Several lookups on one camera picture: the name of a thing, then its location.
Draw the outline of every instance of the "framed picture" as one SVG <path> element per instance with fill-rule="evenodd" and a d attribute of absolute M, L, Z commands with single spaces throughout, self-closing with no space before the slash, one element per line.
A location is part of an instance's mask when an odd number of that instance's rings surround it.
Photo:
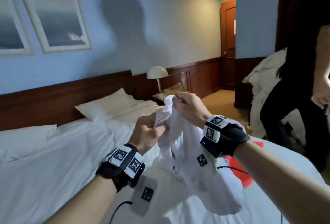
<path fill-rule="evenodd" d="M 44 53 L 91 49 L 78 0 L 24 0 Z"/>
<path fill-rule="evenodd" d="M 0 55 L 31 54 L 14 0 L 0 0 Z"/>

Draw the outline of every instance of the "black shirt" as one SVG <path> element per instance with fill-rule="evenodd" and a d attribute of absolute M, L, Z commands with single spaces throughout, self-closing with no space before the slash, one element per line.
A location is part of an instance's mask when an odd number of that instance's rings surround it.
<path fill-rule="evenodd" d="M 289 40 L 286 62 L 279 70 L 281 78 L 314 82 L 316 41 L 320 28 L 330 25 L 330 0 L 301 0 Z"/>

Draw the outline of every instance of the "gray device with marker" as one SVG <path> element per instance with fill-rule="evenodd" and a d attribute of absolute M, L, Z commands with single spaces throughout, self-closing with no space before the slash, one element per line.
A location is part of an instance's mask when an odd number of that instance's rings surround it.
<path fill-rule="evenodd" d="M 157 180 L 144 175 L 141 176 L 131 198 L 131 211 L 141 217 L 145 216 L 155 196 L 157 186 Z"/>

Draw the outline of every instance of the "white pillow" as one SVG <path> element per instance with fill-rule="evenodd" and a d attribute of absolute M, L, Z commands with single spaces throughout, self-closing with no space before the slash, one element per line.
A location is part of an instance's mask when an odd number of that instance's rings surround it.
<path fill-rule="evenodd" d="M 97 118 L 117 114 L 124 109 L 135 106 L 139 102 L 133 96 L 126 94 L 125 90 L 121 88 L 109 96 L 80 104 L 75 106 L 75 108 L 93 121 Z"/>
<path fill-rule="evenodd" d="M 0 131 L 0 164 L 37 152 L 46 145 L 48 136 L 55 131 L 56 125 Z"/>

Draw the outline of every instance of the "leg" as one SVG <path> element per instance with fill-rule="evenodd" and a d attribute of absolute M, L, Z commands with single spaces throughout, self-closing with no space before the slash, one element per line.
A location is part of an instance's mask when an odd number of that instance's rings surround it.
<path fill-rule="evenodd" d="M 296 109 L 297 104 L 292 83 L 282 79 L 270 92 L 260 112 L 268 139 L 294 151 L 298 151 L 294 146 L 295 141 L 287 134 L 282 119 Z"/>
<path fill-rule="evenodd" d="M 328 118 L 310 97 L 301 100 L 298 110 L 306 130 L 306 157 L 319 171 L 322 171 L 325 168 L 330 147 Z"/>

